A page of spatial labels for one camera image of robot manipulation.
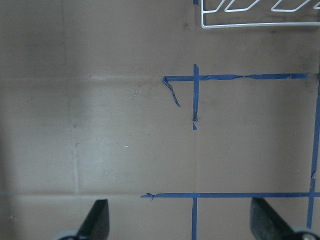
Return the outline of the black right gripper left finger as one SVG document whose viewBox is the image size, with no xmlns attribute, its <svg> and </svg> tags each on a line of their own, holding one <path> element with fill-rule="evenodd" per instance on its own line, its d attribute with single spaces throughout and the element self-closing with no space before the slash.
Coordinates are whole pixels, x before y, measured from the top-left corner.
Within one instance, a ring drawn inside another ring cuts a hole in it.
<svg viewBox="0 0 320 240">
<path fill-rule="evenodd" d="M 77 231 L 77 240 L 107 240 L 110 233 L 109 204 L 107 199 L 98 199 Z"/>
</svg>

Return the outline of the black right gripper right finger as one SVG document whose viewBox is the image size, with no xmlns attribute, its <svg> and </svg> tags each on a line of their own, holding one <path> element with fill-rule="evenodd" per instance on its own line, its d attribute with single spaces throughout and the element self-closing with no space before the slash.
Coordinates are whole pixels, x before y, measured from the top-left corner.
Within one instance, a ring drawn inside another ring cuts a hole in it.
<svg viewBox="0 0 320 240">
<path fill-rule="evenodd" d="M 256 240 L 298 239 L 297 233 L 264 198 L 251 199 L 250 230 Z"/>
</svg>

